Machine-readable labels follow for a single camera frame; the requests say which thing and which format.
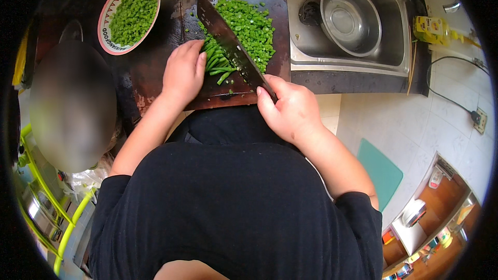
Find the hand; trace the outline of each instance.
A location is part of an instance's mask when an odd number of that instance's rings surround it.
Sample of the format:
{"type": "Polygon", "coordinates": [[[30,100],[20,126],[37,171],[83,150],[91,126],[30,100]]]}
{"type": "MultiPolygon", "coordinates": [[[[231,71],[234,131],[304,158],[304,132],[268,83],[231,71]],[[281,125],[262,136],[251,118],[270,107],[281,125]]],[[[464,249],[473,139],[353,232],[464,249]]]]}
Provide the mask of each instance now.
{"type": "Polygon", "coordinates": [[[300,148],[311,136],[326,129],[320,119],[318,103],[306,87],[265,75],[278,97],[276,104],[262,87],[258,94],[258,109],[267,125],[283,140],[300,148]]]}
{"type": "Polygon", "coordinates": [[[187,106],[199,93],[204,82],[206,53],[204,40],[191,40],[176,48],[169,56],[162,78],[161,95],[187,106]]]}

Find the knife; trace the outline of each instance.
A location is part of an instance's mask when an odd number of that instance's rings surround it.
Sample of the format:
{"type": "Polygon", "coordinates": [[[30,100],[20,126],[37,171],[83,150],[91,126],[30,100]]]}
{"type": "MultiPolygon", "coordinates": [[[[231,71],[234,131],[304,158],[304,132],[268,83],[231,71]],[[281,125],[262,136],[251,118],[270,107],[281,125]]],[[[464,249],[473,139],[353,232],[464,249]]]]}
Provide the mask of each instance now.
{"type": "Polygon", "coordinates": [[[197,0],[197,16],[208,32],[225,49],[227,58],[232,59],[233,63],[240,67],[240,75],[247,81],[249,86],[254,90],[257,87],[262,87],[268,92],[273,103],[276,104],[277,95],[254,64],[251,56],[240,43],[235,33],[228,27],[223,17],[209,0],[197,0]]]}

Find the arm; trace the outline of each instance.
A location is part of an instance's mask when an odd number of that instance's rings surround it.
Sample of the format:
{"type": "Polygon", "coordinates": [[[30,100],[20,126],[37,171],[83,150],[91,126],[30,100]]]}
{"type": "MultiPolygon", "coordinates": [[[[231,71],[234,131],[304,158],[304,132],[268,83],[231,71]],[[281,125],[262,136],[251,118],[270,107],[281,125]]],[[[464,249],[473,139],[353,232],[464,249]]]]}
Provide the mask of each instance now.
{"type": "Polygon", "coordinates": [[[191,40],[171,53],[164,70],[161,94],[117,154],[111,176],[131,176],[142,159],[164,143],[178,115],[199,93],[206,67],[206,53],[199,54],[203,42],[191,40]]]}
{"type": "Polygon", "coordinates": [[[367,194],[372,207],[378,209],[374,184],[358,159],[322,124],[313,92],[276,76],[265,78],[278,97],[273,104],[263,88],[257,89],[258,109],[268,126],[311,161],[332,198],[359,191],[367,194]]]}

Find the sink drain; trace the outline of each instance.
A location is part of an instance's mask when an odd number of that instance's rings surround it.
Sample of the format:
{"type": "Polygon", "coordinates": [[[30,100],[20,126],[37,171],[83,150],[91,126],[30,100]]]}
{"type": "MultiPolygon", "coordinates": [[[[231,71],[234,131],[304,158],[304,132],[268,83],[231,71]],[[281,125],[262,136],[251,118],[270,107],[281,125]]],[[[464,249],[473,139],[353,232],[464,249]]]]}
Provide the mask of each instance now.
{"type": "Polygon", "coordinates": [[[318,0],[306,0],[299,8],[299,21],[304,25],[318,26],[322,21],[320,2],[318,0]]]}

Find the plastic bag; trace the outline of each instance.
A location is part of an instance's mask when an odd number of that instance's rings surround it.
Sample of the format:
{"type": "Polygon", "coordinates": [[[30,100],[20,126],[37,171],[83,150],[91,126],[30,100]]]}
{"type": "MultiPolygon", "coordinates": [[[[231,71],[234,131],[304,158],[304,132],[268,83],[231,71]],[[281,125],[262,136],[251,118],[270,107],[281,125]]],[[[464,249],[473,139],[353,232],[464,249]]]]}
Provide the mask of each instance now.
{"type": "Polygon", "coordinates": [[[94,169],[85,170],[79,173],[67,173],[67,183],[75,192],[75,196],[84,197],[87,192],[93,188],[100,188],[102,181],[109,177],[110,168],[113,166],[114,159],[109,153],[105,153],[99,160],[94,169]]]}

